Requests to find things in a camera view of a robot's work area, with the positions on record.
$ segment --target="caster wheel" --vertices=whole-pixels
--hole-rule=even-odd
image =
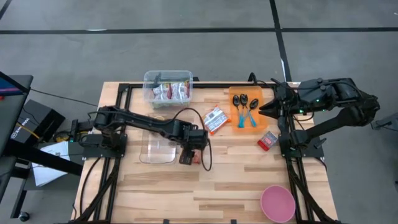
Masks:
[[[29,213],[27,213],[27,212],[20,212],[18,218],[20,221],[26,222],[27,220],[29,220],[30,216],[29,216]]]

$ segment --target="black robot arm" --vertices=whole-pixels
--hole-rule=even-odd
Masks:
[[[94,127],[102,132],[102,147],[110,149],[118,147],[120,135],[118,128],[132,126],[159,133],[161,136],[181,144],[181,164],[190,165],[194,149],[204,150],[208,143],[208,131],[199,129],[197,125],[179,119],[165,121],[132,113],[115,106],[104,106],[96,112]]]
[[[359,90],[352,79],[309,80],[297,88],[280,83],[274,90],[275,98],[260,107],[260,114],[278,119],[293,114],[314,113],[343,108],[338,116],[307,130],[290,132],[291,146],[308,144],[311,139],[343,126],[365,126],[380,109],[377,97]]]

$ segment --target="wooden table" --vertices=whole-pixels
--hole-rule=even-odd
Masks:
[[[105,82],[99,106],[114,105],[119,82]],[[264,102],[273,99],[270,89],[263,89]],[[153,113],[151,105],[143,101],[142,90],[134,89],[130,111],[139,114]],[[227,88],[194,89],[190,107],[202,115],[218,105],[227,115],[229,96]],[[186,111],[182,117],[200,124],[198,116]],[[279,133],[275,119],[268,118],[268,130]],[[302,122],[304,128],[313,121]],[[260,196],[271,185],[290,189],[284,158],[279,145],[265,152],[257,140],[265,133],[235,134],[231,125],[210,136],[213,146],[213,168],[206,172],[202,166],[143,164],[139,161],[142,147],[142,130],[128,127],[128,147],[121,160],[118,186],[113,207],[112,223],[273,223],[261,211]],[[79,211],[80,192],[88,169],[95,159],[85,162],[77,192],[75,206]],[[86,185],[83,208],[97,194],[103,161],[93,169]],[[330,217],[337,219],[330,192],[328,177],[322,164],[312,158],[303,159],[308,188],[315,200]],[[108,196],[104,196],[100,219],[104,219]],[[306,219],[301,201],[303,219]]]

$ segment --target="orange plastic tray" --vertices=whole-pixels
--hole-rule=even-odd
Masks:
[[[244,128],[239,128],[239,114],[238,114],[238,109],[236,109],[236,106],[233,104],[233,97],[234,95],[240,96],[241,94],[247,94],[248,96],[248,103],[247,107],[248,110],[250,110],[250,102],[253,99],[258,99],[259,100],[259,105],[257,106],[256,109],[252,110],[250,113],[257,123],[257,127],[253,127],[250,122],[250,118],[247,117],[246,120],[244,121]],[[264,99],[262,97],[262,89],[259,86],[237,86],[237,87],[230,87],[229,88],[229,109],[231,111],[231,125],[232,129],[235,132],[238,133],[256,133],[256,132],[261,132],[264,129],[268,127],[268,122],[265,116],[259,114],[259,107],[264,104]],[[242,113],[242,105],[239,105],[239,112]],[[248,113],[248,110],[246,110],[246,107],[244,108],[244,115],[246,116]]]

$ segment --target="gray floor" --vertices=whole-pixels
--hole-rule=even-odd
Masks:
[[[282,27],[398,27],[396,1],[278,0]],[[268,1],[261,0],[12,0],[0,30],[135,29],[173,27],[272,27]],[[284,34],[294,81],[351,77],[379,97],[380,119],[398,111],[398,33]],[[31,74],[33,88],[98,102],[104,81],[139,81],[148,70],[191,70],[203,81],[245,80],[250,72],[283,80],[273,33],[0,35],[0,70]],[[30,98],[70,120],[94,108],[37,93]],[[317,114],[319,123],[336,113]],[[398,140],[388,130],[343,128],[327,134],[326,162],[340,220],[396,223]],[[12,179],[0,204],[1,223],[20,181]],[[70,218],[77,181],[66,190],[30,192],[29,223]]]

